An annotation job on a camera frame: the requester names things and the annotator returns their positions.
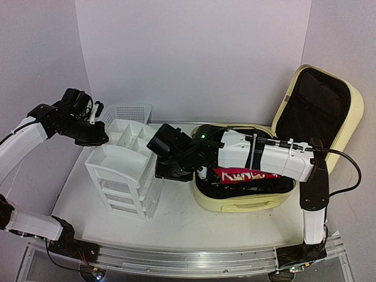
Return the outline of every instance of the red packet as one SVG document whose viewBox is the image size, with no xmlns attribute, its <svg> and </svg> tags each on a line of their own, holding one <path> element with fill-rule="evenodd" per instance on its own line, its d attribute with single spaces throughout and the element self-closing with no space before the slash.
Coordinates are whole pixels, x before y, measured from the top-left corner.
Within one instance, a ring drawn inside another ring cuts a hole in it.
<svg viewBox="0 0 376 282">
<path fill-rule="evenodd" d="M 239 169 L 230 168 L 225 169 L 219 167 L 218 169 L 213 169 L 215 173 L 220 178 L 220 184 L 235 184 L 239 182 L 249 182 L 257 179 L 272 179 L 280 178 L 281 176 L 274 173 L 261 172 L 259 170 L 251 169 Z"/>
</svg>

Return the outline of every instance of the white plastic drawer organizer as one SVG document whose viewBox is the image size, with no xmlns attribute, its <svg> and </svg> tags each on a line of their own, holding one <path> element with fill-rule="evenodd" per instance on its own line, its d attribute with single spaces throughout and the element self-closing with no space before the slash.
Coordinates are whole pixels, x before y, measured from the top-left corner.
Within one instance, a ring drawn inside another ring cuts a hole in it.
<svg viewBox="0 0 376 282">
<path fill-rule="evenodd" d="M 109 142 L 85 162 L 89 174 L 110 212 L 151 219 L 163 186 L 154 176 L 156 155 L 146 147 L 156 130 L 124 119 L 106 128 Z"/>
</svg>

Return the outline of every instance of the white plastic basket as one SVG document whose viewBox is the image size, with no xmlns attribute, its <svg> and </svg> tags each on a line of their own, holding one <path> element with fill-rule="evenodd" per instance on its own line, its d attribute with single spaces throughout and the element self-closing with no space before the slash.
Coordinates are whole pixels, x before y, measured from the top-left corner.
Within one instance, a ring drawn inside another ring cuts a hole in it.
<svg viewBox="0 0 376 282">
<path fill-rule="evenodd" d="M 149 104 L 116 104 L 105 107 L 99 120 L 103 121 L 106 127 L 115 119 L 134 120 L 136 122 L 147 123 L 152 112 L 152 106 Z"/>
</svg>

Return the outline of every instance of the suitcase lid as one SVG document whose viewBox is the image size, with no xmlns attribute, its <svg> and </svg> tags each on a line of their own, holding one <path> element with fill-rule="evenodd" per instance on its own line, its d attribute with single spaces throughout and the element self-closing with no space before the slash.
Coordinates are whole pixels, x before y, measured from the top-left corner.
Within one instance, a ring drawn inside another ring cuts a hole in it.
<svg viewBox="0 0 376 282">
<path fill-rule="evenodd" d="M 273 120 L 272 131 L 281 140 L 309 142 L 321 139 L 324 148 L 343 151 L 363 115 L 363 99 L 348 82 L 310 65 L 301 66 Z M 331 173 L 339 155 L 327 154 Z"/>
</svg>

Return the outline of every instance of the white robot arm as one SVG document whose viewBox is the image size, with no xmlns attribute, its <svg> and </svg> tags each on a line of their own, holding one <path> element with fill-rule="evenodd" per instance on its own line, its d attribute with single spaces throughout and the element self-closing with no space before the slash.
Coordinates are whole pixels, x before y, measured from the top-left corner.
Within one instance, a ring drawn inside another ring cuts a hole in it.
<svg viewBox="0 0 376 282">
<path fill-rule="evenodd" d="M 102 110 L 103 104 L 93 103 L 89 95 L 77 89 L 67 89 L 63 98 L 53 105 L 37 106 L 0 141 L 0 185 L 28 153 L 55 133 L 73 138 L 80 146 L 99 146 L 108 142 L 104 123 L 94 122 Z M 98 249 L 95 244 L 74 239 L 74 229 L 66 221 L 20 210 L 1 194 L 0 230 L 56 241 L 50 251 L 66 256 L 77 256 L 77 249 L 82 249 L 89 261 L 97 255 L 85 251 L 85 246 Z"/>
<path fill-rule="evenodd" d="M 156 176 L 177 181 L 191 181 L 193 173 L 206 179 L 208 169 L 243 168 L 279 174 L 300 182 L 300 207 L 303 210 L 304 242 L 277 249 L 284 266 L 312 262 L 325 257 L 324 222 L 329 204 L 329 179 L 325 153 L 346 157 L 358 170 L 356 188 L 361 181 L 357 164 L 346 154 L 324 149 L 320 140 L 309 143 L 267 139 L 239 133 L 231 127 L 204 125 L 192 138 L 164 124 L 147 144 L 158 155 Z"/>
</svg>

